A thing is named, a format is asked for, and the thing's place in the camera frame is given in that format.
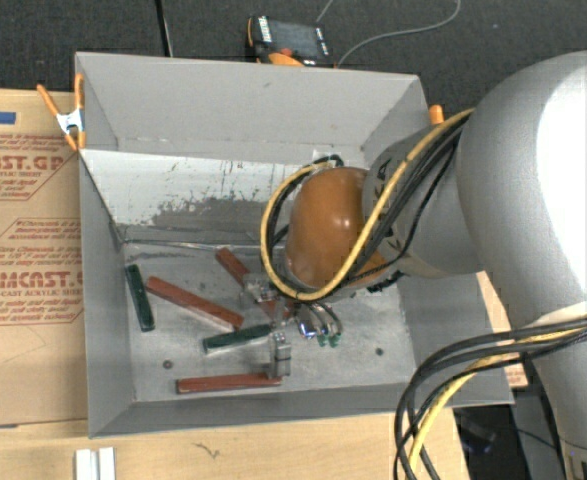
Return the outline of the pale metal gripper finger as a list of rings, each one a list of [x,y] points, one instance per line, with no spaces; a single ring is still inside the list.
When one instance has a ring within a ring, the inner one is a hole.
[[[291,374],[292,347],[283,331],[269,335],[270,362],[267,368],[269,379],[287,377]]]
[[[278,298],[279,292],[265,273],[248,273],[243,277],[244,291],[256,303],[266,303]]]

